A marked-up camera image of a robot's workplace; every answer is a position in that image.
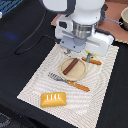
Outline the grey green gripper finger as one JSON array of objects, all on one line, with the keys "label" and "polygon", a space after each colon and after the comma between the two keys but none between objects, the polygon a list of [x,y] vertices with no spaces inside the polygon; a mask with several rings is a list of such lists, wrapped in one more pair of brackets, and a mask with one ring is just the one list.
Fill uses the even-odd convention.
[{"label": "grey green gripper finger", "polygon": [[86,62],[88,62],[88,63],[89,63],[90,58],[91,58],[91,55],[87,55]]}]

